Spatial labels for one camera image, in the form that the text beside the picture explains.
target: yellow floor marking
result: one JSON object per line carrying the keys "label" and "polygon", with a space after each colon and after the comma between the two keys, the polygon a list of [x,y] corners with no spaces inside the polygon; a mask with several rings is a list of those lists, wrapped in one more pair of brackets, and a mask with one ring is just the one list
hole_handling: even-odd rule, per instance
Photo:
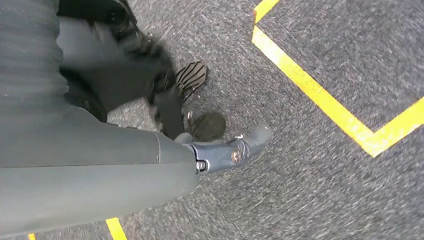
{"label": "yellow floor marking", "polygon": [[122,226],[117,217],[107,219],[106,224],[109,228],[109,232],[112,235],[113,240],[127,240],[124,230],[122,229]]}
{"label": "yellow floor marking", "polygon": [[34,233],[28,234],[28,240],[36,240],[36,235]]}
{"label": "yellow floor marking", "polygon": [[[278,0],[263,0],[254,9],[255,24]],[[424,97],[375,133],[341,105],[256,25],[252,43],[296,84],[327,116],[373,157],[424,125]]]}
{"label": "yellow floor marking", "polygon": [[254,24],[257,24],[279,0],[263,0],[254,8]]}

